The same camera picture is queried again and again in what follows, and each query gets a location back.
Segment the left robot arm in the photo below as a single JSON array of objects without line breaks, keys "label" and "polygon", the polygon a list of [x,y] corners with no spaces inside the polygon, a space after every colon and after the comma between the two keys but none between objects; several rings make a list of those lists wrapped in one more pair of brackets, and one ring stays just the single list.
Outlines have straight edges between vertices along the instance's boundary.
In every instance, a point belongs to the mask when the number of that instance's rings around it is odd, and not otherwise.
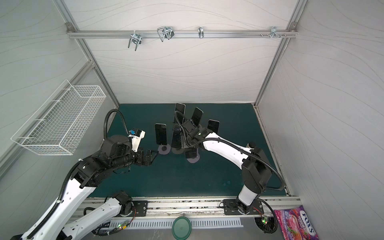
[{"label": "left robot arm", "polygon": [[126,135],[107,136],[107,125],[112,113],[124,115],[118,109],[110,110],[104,120],[103,143],[92,155],[78,160],[67,173],[58,197],[39,220],[25,233],[13,240],[80,240],[92,231],[99,232],[103,223],[113,217],[134,214],[132,198],[123,191],[114,194],[102,206],[93,209],[79,220],[68,223],[80,204],[111,174],[131,165],[150,166],[157,151],[139,147],[145,132],[126,130]]}]

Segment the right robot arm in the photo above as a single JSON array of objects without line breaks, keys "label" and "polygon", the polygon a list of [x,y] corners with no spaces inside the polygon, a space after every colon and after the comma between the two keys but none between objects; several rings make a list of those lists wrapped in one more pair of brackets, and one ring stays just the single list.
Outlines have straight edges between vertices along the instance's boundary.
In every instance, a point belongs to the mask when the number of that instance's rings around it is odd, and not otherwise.
[{"label": "right robot arm", "polygon": [[212,130],[194,125],[193,121],[175,110],[174,117],[181,130],[182,148],[204,149],[213,152],[242,171],[243,187],[236,198],[238,212],[247,215],[253,203],[265,190],[282,191],[286,183],[279,172],[272,167],[261,148],[246,148],[234,144]]}]

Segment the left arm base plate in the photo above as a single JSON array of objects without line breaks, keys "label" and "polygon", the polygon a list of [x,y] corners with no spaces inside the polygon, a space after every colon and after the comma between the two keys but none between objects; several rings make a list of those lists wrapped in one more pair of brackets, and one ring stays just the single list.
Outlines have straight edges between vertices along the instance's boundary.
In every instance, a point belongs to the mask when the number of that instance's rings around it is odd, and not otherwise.
[{"label": "left arm base plate", "polygon": [[118,217],[145,217],[148,209],[148,201],[130,201],[122,205]]}]

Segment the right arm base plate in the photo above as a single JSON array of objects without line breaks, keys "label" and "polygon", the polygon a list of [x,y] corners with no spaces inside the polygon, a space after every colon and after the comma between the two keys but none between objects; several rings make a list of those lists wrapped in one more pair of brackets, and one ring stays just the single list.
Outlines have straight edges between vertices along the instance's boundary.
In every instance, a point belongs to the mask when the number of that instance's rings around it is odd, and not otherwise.
[{"label": "right arm base plate", "polygon": [[240,207],[235,199],[224,199],[219,203],[219,208],[224,210],[226,216],[234,215],[264,215],[264,209],[262,202],[259,200],[254,200],[252,204],[247,207],[245,206],[245,212],[240,210]]}]

